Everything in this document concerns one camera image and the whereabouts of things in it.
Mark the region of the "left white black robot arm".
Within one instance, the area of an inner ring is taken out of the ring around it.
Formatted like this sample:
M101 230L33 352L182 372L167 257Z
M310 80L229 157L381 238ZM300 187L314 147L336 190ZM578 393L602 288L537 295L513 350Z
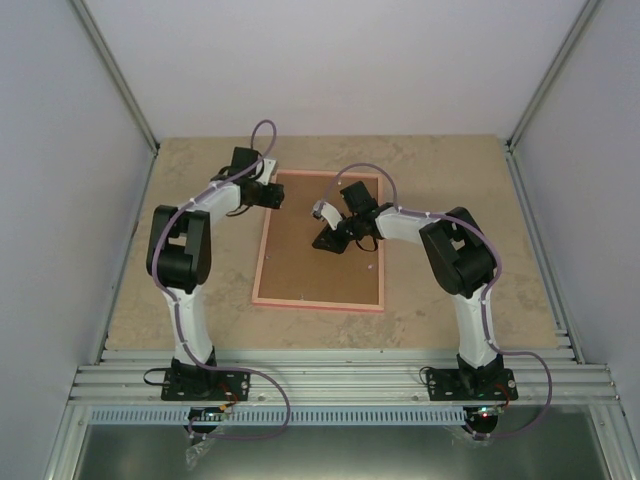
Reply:
M153 212L146 268L170 311L173 367L188 370L184 386L197 399L210 398L219 386L202 300L212 266L213 227L244 208L278 209L284 186L272 181L276 170L276 160L237 147L231 164L203 192L180 206L160 205Z

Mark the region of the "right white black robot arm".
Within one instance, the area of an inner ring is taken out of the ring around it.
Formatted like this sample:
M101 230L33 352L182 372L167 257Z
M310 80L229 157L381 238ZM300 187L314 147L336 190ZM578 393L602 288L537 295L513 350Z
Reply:
M378 204L364 183L341 191L350 215L324 200L312 215L327 225L314 239L318 250L342 254L349 243L366 237L403 240L424 247L437 284L451 296L459 331L455 369L423 367L421 382L432 401L509 399L509 373L494 342L490 294L495 257L478 237L480 230L469 212L457 207L445 214L412 213L390 202Z

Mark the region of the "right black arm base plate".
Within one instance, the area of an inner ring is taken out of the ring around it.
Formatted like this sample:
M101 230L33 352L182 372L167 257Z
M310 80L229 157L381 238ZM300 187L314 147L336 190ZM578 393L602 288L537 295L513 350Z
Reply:
M431 401L517 400L519 393L513 371L478 373L461 369L423 367L419 372Z

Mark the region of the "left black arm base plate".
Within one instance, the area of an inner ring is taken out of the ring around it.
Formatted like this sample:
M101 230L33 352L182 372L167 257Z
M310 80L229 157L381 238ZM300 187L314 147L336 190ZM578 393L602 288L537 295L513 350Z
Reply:
M160 398L163 401L219 401L233 403L248 399L251 376L247 373L196 370L170 372L165 376Z

